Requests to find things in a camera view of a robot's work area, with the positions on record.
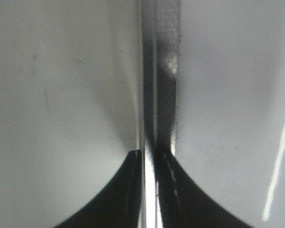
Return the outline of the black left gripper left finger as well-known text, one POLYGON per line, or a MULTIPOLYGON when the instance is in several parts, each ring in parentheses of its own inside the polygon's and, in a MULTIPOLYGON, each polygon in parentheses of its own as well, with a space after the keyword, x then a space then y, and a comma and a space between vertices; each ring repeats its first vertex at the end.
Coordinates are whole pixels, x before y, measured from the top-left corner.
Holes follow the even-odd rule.
POLYGON ((107 185, 58 228, 136 228, 142 196, 142 152, 128 152, 107 185))

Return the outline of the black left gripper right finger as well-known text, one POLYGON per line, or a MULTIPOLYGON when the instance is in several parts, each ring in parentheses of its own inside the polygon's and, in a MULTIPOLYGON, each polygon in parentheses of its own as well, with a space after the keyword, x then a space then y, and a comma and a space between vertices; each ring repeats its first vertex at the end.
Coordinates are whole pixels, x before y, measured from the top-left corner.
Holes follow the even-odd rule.
POLYGON ((248 228, 211 199, 184 171, 166 146, 155 156, 159 202, 165 228, 248 228))

